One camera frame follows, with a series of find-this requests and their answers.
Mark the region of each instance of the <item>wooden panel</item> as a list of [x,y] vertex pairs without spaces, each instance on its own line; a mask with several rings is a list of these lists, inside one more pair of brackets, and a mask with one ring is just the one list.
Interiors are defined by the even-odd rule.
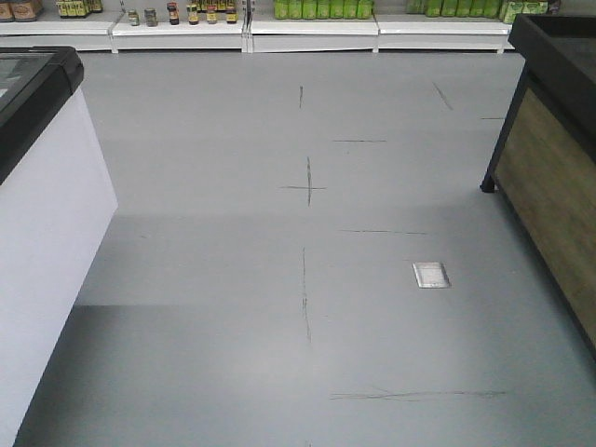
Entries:
[[495,176],[596,345],[596,166],[530,89]]

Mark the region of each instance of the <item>floor outlet cover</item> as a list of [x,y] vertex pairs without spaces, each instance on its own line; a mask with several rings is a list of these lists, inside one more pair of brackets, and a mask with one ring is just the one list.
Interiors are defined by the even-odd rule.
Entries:
[[451,282],[442,263],[413,263],[413,271],[420,289],[447,289]]

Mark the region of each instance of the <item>store shelf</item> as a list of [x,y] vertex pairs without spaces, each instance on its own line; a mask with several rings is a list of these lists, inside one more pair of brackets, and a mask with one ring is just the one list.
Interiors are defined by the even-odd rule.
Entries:
[[147,27],[144,23],[130,26],[127,16],[124,16],[112,30],[114,50],[121,49],[163,49],[163,48],[194,48],[242,49],[244,27],[244,13],[239,12],[238,22],[225,22],[225,14],[219,15],[214,24],[207,24],[204,14],[201,14],[198,25],[190,25],[181,21],[179,25],[170,25],[168,21],[161,21],[156,27]]
[[276,20],[272,13],[255,13],[251,51],[376,50],[379,28],[369,20]]
[[378,15],[379,49],[511,48],[511,25],[491,19],[428,18],[418,14]]
[[91,14],[86,19],[61,19],[49,10],[37,21],[0,23],[3,47],[70,46],[77,50],[112,49],[110,31],[121,12]]

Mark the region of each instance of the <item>gray floor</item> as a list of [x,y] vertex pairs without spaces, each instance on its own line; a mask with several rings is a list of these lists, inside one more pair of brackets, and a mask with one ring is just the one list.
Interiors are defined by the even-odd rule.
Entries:
[[594,363],[478,189],[521,58],[83,60],[120,209],[18,447],[593,445]]

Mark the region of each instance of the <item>green product package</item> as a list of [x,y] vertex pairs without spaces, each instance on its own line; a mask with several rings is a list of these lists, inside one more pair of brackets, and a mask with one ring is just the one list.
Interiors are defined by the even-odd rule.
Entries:
[[344,19],[355,19],[358,13],[358,0],[344,0]]
[[486,0],[484,4],[484,17],[487,19],[496,19],[499,15],[501,0]]
[[278,20],[288,18],[288,0],[275,0],[273,2],[275,17]]
[[427,17],[440,16],[440,10],[443,6],[443,0],[428,0],[427,1]]
[[459,2],[457,2],[457,10],[455,11],[455,15],[457,17],[469,16],[469,9],[471,6],[472,0],[459,0]]
[[484,14],[484,4],[486,0],[472,0],[472,6],[469,7],[470,17],[482,17]]
[[408,0],[406,3],[406,14],[418,14],[420,12],[421,0]]
[[457,0],[443,0],[443,7],[440,14],[443,17],[453,17],[457,10]]
[[302,18],[302,0],[289,0],[288,17],[290,19]]
[[303,0],[302,18],[306,20],[314,20],[317,18],[317,0]]
[[329,17],[331,19],[341,19],[344,16],[344,0],[331,0]]
[[359,0],[356,18],[367,20],[373,16],[373,0]]
[[538,2],[523,2],[523,14],[538,14],[540,4]]
[[508,2],[507,11],[503,18],[504,23],[513,23],[515,17],[523,11],[523,2]]
[[330,11],[330,0],[318,0],[317,19],[328,19]]

